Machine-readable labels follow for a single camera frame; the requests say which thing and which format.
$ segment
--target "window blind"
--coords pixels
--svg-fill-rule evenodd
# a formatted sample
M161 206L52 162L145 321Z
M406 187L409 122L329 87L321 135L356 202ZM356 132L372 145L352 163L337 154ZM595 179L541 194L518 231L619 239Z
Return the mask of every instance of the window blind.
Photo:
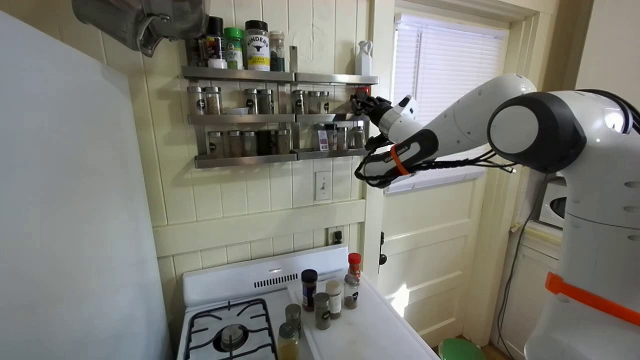
M502 74L507 30L402 15L396 22L394 104L408 94L427 124L462 95Z

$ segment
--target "black lid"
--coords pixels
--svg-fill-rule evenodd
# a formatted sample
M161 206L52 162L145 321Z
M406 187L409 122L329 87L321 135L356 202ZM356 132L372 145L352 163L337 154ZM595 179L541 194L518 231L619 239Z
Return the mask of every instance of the black lid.
M267 25L266 22L260 21L260 20L247 20L244 23L244 29L245 30L258 29L258 30L269 31L269 25Z
M302 270L302 282L316 282L318 281L318 272L314 269Z
M209 25L207 25L207 35L222 37L222 29L225 21L221 17L210 16Z

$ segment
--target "black cable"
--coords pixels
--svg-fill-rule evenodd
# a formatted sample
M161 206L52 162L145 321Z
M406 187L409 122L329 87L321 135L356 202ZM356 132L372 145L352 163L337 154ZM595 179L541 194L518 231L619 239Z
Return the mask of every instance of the black cable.
M520 229L520 235L518 236L518 242L516 243L515 254L513 256L513 261L511 262L511 269L509 270L509 277L507 278L507 282L504 285L504 293L502 294L502 303L500 304L500 311L498 311L498 318L497 318L498 342L502 341L502 344L504 345L505 350L507 350L507 354L509 354L509 357L511 358L511 360L515 360L515 358L513 357L513 355L511 355L511 352L509 351L509 347L507 346L506 341L504 341L504 338L502 337L502 324L504 323L504 313L506 312L507 302L509 301L509 290L511 289L511 280L513 279L513 272L516 267L516 260L518 259L518 252L520 251L520 244L522 243L522 237L524 235L525 229L527 228L527 224L529 223L529 221L531 220L531 217L533 216L533 212L536 209L536 205L540 200L540 195L543 194L542 189L545 187L548 177L549 177L548 174L545 175L545 178L542 180L542 183L540 183L540 185L538 186L538 189L536 190L536 196L534 198L533 207L529 212L529 216L527 217L527 220L525 220L524 224L522 224L522 228Z

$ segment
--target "orange strap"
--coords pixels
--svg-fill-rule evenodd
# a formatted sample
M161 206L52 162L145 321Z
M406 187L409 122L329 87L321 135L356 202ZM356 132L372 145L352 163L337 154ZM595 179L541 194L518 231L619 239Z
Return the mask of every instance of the orange strap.
M391 152L391 157L396 162L396 167L398 168L398 170L400 170L400 174L409 175L409 171L407 171L404 168L404 166L402 165L402 162L400 161L400 158L398 158L398 154L396 154L396 146L395 145L391 146L391 150L389 151Z
M636 326L640 326L640 313L633 311L628 307L624 307L613 301L607 300L603 297L590 293L586 290L577 288L571 284L564 282L562 277L552 272L547 274L547 282L545 287L548 291L554 294L562 293L573 300L581 302L594 309L600 310L603 313L607 313L616 318L622 319L626 322L630 322Z

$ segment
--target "spice rack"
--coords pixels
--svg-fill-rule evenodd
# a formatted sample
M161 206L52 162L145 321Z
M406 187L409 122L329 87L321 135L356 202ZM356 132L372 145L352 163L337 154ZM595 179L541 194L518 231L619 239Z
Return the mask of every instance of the spice rack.
M286 91L285 86L291 86L291 90L298 85L347 85L347 86L371 86L378 84L377 76L359 76L348 74L311 74L304 72L269 72L252 70L214 69L209 67L182 67L182 76L192 81L242 81L275 83L278 94ZM279 108L284 109L288 99L279 98ZM363 156L368 152L365 149L348 149L342 151L315 151L313 149L300 149L300 125L312 125L317 123L332 123L337 126L363 126L365 133L369 133L369 118L356 117L353 114L322 114L322 115L189 115L188 122L194 125L199 155L195 158L196 168L229 167L239 165L257 165L265 163L278 163L283 161L297 161L309 159L338 158L343 156ZM290 154L246 156L241 158L213 158L207 154L207 137L205 126L240 125L240 124L276 124L280 127L291 125L291 138L293 150Z

